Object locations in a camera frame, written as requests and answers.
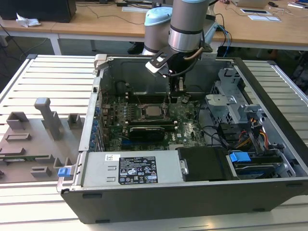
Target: computer case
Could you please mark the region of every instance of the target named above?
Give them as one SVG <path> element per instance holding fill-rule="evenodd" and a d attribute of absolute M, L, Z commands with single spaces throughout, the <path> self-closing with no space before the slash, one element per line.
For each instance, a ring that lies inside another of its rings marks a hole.
<path fill-rule="evenodd" d="M 0 0 L 0 16 L 16 19 L 16 13 L 39 21 L 69 23 L 76 12 L 75 0 Z"/>

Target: wooden desk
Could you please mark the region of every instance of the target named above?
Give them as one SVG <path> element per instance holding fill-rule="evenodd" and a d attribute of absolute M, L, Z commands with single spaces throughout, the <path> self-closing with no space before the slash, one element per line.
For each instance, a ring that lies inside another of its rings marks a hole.
<path fill-rule="evenodd" d="M 215 13 L 224 16 L 225 27 L 233 37 L 232 46 L 308 50 L 308 10 L 288 7 L 287 2 L 288 0 L 275 1 L 279 9 L 286 8 L 286 11 L 289 10 L 296 16 L 279 12 L 276 16 L 280 17 L 281 22 L 253 21 L 247 16 L 239 16 L 238 14 L 245 14 L 232 3 L 216 3 Z M 270 6 L 266 6 L 265 10 L 270 13 L 277 11 Z M 217 15 L 217 21 L 222 25 L 220 15 Z M 224 40 L 222 32 L 216 33 L 213 40 Z"/>
<path fill-rule="evenodd" d="M 145 13 L 123 12 L 122 7 L 117 7 L 115 4 L 111 6 L 91 6 L 76 3 L 76 5 L 77 11 L 71 22 L 56 23 L 51 30 L 53 33 L 144 37 Z"/>
<path fill-rule="evenodd" d="M 279 0 L 276 4 L 279 7 L 287 8 L 295 16 L 286 13 L 282 15 L 282 12 L 279 12 L 278 16 L 281 22 L 253 21 L 249 17 L 243 16 L 245 14 L 240 11 L 240 8 L 232 3 L 226 5 L 217 2 L 215 13 L 221 13 L 224 16 L 225 27 L 233 37 L 232 46 L 308 50 L 308 10 L 287 7 L 287 2 L 288 0 Z M 277 10 L 275 8 L 270 9 L 269 6 L 265 9 L 271 13 Z M 144 19 L 145 13 L 123 12 L 122 8 L 116 5 L 93 6 L 77 3 L 76 14 L 70 23 L 42 22 L 41 26 L 24 28 L 15 21 L 4 20 L 3 26 L 13 36 L 49 38 L 55 54 L 61 55 L 58 39 L 142 42 L 144 41 Z M 217 20 L 222 24 L 219 15 Z M 1 29 L 0 35 L 5 35 L 5 32 Z M 222 32 L 217 32 L 211 46 L 216 48 L 221 45 L 223 40 Z"/>

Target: floor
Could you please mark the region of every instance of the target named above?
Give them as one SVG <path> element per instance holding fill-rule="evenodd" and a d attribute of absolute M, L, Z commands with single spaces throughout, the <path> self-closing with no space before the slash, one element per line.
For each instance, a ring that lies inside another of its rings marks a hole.
<path fill-rule="evenodd" d="M 14 41 L 8 37 L 7 40 L 8 46 L 0 48 L 0 92 L 25 59 Z M 27 54 L 53 54 L 48 39 L 14 37 L 14 40 L 24 52 L 34 47 L 26 52 Z M 96 55 L 98 53 L 127 54 L 127 49 L 131 44 L 119 41 L 96 41 L 97 51 L 92 51 L 89 40 L 62 39 L 60 46 L 63 55 Z M 257 53 L 258 49 L 232 48 L 227 56 L 240 57 L 245 60 L 268 60 L 270 58 L 268 50 L 262 50 L 260 58 L 256 58 Z M 279 51 L 275 62 L 288 76 L 291 76 L 297 66 L 296 56 L 296 51 Z"/>

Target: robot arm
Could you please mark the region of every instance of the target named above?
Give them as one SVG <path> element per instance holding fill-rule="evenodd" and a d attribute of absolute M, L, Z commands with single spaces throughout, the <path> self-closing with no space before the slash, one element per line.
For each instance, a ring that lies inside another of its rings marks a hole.
<path fill-rule="evenodd" d="M 211 41 L 217 23 L 215 15 L 207 12 L 209 5 L 213 12 L 215 2 L 177 0 L 172 12 L 169 7 L 160 7 L 147 13 L 143 54 L 154 56 L 146 67 L 154 74 L 160 73 L 169 78 L 172 97 L 185 92 L 185 74 L 192 70 L 201 53 L 212 51 L 207 43 Z M 159 18 L 158 22 L 161 23 L 154 22 L 151 18 L 153 13 L 159 15 L 156 19 Z"/>

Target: barcode sticker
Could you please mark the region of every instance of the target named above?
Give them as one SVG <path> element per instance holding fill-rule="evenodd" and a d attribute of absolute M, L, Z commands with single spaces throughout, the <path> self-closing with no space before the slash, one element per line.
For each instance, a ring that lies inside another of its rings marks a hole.
<path fill-rule="evenodd" d="M 105 161 L 119 161 L 120 154 L 107 154 L 105 156 Z"/>

